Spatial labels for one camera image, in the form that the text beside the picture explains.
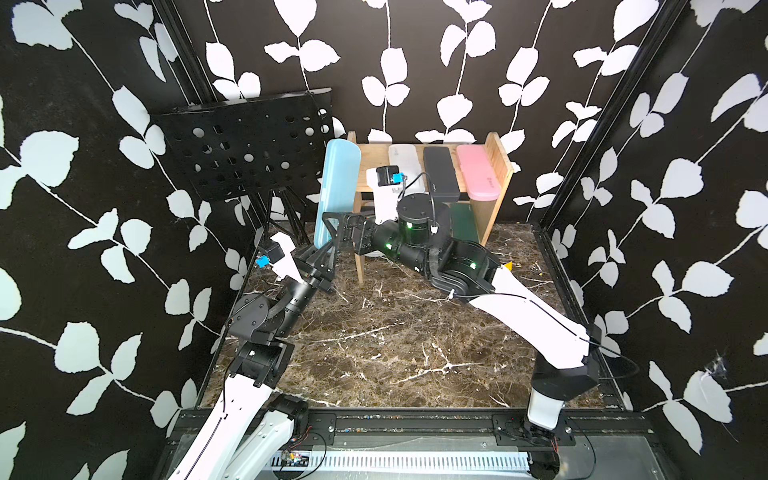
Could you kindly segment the dark grey pencil case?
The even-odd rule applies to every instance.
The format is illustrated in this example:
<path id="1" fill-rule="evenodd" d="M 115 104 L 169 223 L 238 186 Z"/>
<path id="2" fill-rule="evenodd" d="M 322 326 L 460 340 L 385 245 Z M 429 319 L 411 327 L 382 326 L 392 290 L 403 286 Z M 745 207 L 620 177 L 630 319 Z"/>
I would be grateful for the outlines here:
<path id="1" fill-rule="evenodd" d="M 436 201 L 458 202 L 460 189 L 448 147 L 427 146 L 423 151 L 425 171 L 430 180 L 430 192 Z"/>

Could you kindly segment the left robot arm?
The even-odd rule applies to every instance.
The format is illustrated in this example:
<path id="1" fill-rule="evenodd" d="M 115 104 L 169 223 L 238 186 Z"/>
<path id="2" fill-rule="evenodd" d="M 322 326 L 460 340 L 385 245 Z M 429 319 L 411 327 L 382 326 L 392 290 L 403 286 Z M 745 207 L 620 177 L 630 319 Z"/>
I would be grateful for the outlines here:
<path id="1" fill-rule="evenodd" d="M 248 294 L 236 303 L 229 331 L 240 340 L 239 350 L 211 413 L 167 478 L 255 479 L 281 447 L 300 436 L 306 403 L 273 392 L 294 350 L 286 337 L 314 294 L 330 289 L 335 253 L 327 242 L 286 255 L 298 278 L 286 278 L 275 299 Z"/>

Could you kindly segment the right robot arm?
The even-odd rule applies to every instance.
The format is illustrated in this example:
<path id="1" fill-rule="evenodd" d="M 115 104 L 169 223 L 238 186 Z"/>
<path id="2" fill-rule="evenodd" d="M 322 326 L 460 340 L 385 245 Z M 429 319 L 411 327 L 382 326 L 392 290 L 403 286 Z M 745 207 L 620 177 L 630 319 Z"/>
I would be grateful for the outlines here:
<path id="1" fill-rule="evenodd" d="M 319 221 L 337 250 L 379 252 L 423 276 L 453 299 L 496 318 L 533 346 L 528 424 L 554 430 L 565 404 L 597 385 L 596 329 L 560 314 L 525 287 L 488 249 L 451 235 L 449 208 L 426 193 L 407 195 L 396 217 L 322 206 Z"/>

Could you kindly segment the frosted white pencil case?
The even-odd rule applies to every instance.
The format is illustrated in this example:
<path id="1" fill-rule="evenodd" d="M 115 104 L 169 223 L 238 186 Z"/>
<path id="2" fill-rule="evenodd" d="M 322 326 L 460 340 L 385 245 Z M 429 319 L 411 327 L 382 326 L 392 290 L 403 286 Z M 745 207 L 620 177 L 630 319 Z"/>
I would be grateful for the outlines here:
<path id="1" fill-rule="evenodd" d="M 390 145 L 388 147 L 388 159 L 389 164 L 397 166 L 405 176 L 406 195 L 427 192 L 425 177 L 422 176 L 423 167 L 419 162 L 417 149 L 414 145 Z"/>

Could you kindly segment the light blue pencil case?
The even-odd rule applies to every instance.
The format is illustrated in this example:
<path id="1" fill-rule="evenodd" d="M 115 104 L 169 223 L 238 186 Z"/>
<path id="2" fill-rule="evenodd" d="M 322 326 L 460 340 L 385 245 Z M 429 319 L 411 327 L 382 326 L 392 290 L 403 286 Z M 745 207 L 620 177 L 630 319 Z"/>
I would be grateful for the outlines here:
<path id="1" fill-rule="evenodd" d="M 323 214 L 353 210 L 361 158 L 361 151 L 353 142 L 344 139 L 328 142 L 314 232 L 316 248 L 321 248 L 331 239 L 323 223 Z"/>

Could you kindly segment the pink pencil case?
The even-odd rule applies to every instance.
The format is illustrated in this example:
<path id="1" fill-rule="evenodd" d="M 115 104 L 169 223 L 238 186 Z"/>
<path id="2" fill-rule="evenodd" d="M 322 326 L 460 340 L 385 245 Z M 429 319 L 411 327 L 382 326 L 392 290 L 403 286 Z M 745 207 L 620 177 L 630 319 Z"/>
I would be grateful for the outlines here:
<path id="1" fill-rule="evenodd" d="M 496 201 L 501 188 L 485 147 L 459 145 L 456 154 L 469 198 L 481 202 Z"/>

